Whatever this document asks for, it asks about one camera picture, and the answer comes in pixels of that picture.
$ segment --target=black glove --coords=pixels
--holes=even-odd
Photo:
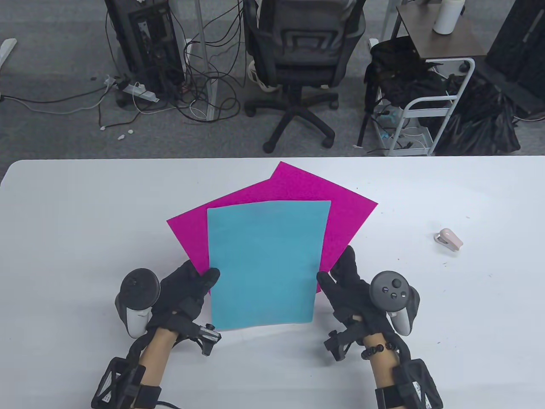
[[[331,276],[319,272],[318,283],[322,287],[334,310],[334,316],[347,328],[355,323],[353,316],[363,319],[367,335],[393,333],[386,312],[379,310],[371,302],[369,284],[360,279],[356,267],[354,249],[348,246],[331,269]]]
[[[192,321],[199,316],[204,296],[220,277],[217,268],[211,268],[199,275],[191,261],[186,261],[175,272],[161,280],[159,299],[152,307],[152,319],[146,328],[170,329],[182,339],[196,336],[196,325]]]

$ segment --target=wrist tracker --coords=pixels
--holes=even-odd
[[[422,359],[412,359],[392,369],[395,385],[375,390],[378,409],[443,409],[443,401]]]
[[[91,401],[93,409],[153,409],[157,405],[161,388],[140,385],[146,368],[132,365],[126,358],[110,361]]]

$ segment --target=paper sheet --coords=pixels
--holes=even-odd
[[[377,204],[351,190],[280,162],[266,181],[236,191],[168,220],[168,225],[197,268],[210,268],[207,209],[271,200],[331,201],[320,269],[329,271]]]
[[[208,209],[212,322],[220,330],[311,322],[331,203],[273,201]]]

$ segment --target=black trash bag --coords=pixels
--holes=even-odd
[[[464,77],[451,77],[459,87]],[[493,84],[474,75],[435,149],[437,155],[497,155],[520,149],[514,131],[514,103]],[[435,137],[443,118],[420,120]]]
[[[372,61],[365,71],[365,111],[372,113],[377,105],[378,88],[390,105],[404,109],[419,97],[444,95],[448,82],[430,71],[438,65],[427,63],[416,52],[409,36],[383,41],[371,49]],[[439,108],[444,101],[418,103],[415,109]]]

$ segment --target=forearm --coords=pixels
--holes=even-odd
[[[379,344],[386,345],[386,342],[383,334],[373,334],[364,338],[366,348],[371,348]],[[385,348],[384,351],[372,355],[370,362],[377,388],[395,385],[392,368],[399,365],[399,359],[394,351]],[[396,409],[405,409],[405,407],[398,406]]]
[[[168,329],[158,328],[152,341],[140,357],[140,365],[146,368],[142,385],[159,386],[165,373],[168,357],[178,334]]]

